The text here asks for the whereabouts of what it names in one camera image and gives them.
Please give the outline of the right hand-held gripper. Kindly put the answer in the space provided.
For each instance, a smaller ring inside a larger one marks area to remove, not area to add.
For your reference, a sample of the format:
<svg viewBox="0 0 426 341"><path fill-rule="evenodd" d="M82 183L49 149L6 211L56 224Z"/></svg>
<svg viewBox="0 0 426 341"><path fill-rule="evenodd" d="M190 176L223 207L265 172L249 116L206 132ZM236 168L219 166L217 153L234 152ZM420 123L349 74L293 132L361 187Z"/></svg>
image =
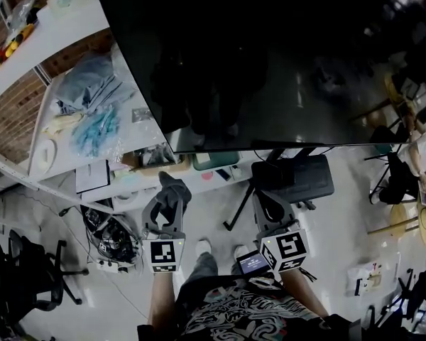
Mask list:
<svg viewBox="0 0 426 341"><path fill-rule="evenodd" d="M258 230L265 232L280 227L272 232L263 233L258 250L266 260L271 271L284 271L300 268L310 255L306 231L295 222L295 213L289 202L275 194L268 197L260 190L252 195L254 219Z"/></svg>

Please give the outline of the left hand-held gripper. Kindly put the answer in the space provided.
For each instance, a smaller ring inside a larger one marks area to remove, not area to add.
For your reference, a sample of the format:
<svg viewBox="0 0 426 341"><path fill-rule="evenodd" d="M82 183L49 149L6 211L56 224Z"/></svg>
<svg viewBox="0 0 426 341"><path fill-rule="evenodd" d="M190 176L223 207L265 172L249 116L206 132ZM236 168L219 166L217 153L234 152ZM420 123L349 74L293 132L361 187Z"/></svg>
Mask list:
<svg viewBox="0 0 426 341"><path fill-rule="evenodd" d="M155 195L142 211L142 248L149 269L154 273L177 272L185 247L182 219L185 202L179 197L170 214L169 224L160 229L161 203Z"/></svg>

